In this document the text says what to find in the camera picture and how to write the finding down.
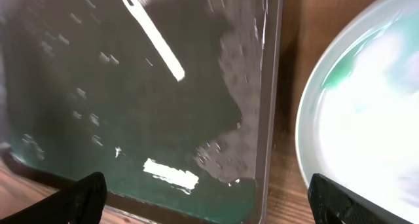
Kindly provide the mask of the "white plate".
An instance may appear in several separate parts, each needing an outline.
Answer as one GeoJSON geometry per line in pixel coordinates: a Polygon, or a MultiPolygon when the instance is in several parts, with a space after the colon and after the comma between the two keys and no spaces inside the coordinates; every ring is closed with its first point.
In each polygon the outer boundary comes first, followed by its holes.
{"type": "Polygon", "coordinates": [[[418,0],[376,0],[331,42],[295,125],[305,183],[322,174],[418,222],[418,0]]]}

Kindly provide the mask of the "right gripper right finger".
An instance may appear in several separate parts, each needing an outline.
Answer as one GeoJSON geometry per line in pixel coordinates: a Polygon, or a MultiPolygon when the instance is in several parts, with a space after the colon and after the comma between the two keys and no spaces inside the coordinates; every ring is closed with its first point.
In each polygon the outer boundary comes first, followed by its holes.
{"type": "Polygon", "coordinates": [[[314,174],[308,201],[316,224],[410,224],[322,174],[314,174]]]}

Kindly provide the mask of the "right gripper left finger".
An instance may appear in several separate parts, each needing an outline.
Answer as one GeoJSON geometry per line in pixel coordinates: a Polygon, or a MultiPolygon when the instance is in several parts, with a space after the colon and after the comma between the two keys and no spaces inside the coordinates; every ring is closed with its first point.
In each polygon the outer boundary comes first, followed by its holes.
{"type": "Polygon", "coordinates": [[[94,172],[53,195],[1,220],[1,224],[99,224],[107,200],[101,172],[94,172]]]}

